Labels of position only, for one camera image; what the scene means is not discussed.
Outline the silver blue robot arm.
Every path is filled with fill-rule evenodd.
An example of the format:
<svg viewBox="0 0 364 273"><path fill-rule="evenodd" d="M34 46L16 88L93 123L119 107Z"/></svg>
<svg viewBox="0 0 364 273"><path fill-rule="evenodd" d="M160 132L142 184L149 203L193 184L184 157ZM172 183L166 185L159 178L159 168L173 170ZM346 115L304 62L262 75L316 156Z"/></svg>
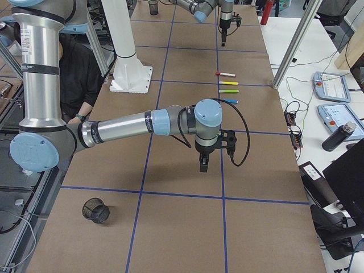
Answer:
<svg viewBox="0 0 364 273"><path fill-rule="evenodd" d="M10 153L22 168L42 172L71 155L111 140L153 133L192 134L200 154L200 171L219 141L222 107L213 99L196 105L150 110L106 121L69 125L60 109L59 32L86 23L85 1L13 1L20 24L25 117Z"/></svg>
<svg viewBox="0 0 364 273"><path fill-rule="evenodd" d="M242 18L239 14L233 11L233 0L206 0L206 1L191 1L191 0L176 0L163 2L164 5L176 5L189 11L199 23L205 22L207 17L218 8L219 13L219 32L221 34L221 46L224 47L226 39L232 35L241 25Z"/></svg>

